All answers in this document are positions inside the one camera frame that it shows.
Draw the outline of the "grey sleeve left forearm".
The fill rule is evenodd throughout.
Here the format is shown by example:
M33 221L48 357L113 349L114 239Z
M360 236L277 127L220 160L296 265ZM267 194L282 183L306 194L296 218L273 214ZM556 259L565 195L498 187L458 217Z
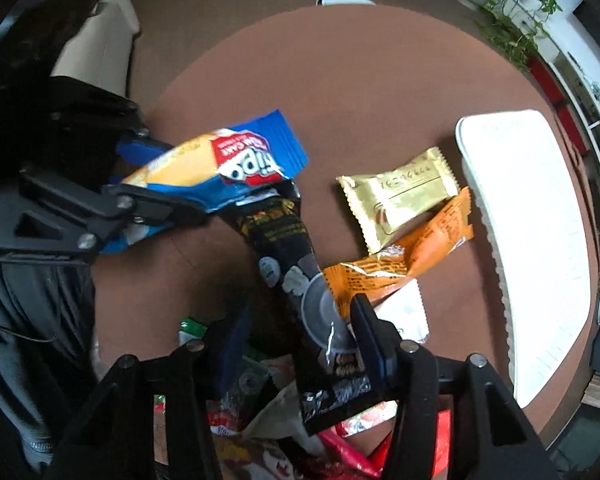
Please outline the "grey sleeve left forearm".
M0 263L0 409L36 472L97 387L94 326L89 268Z

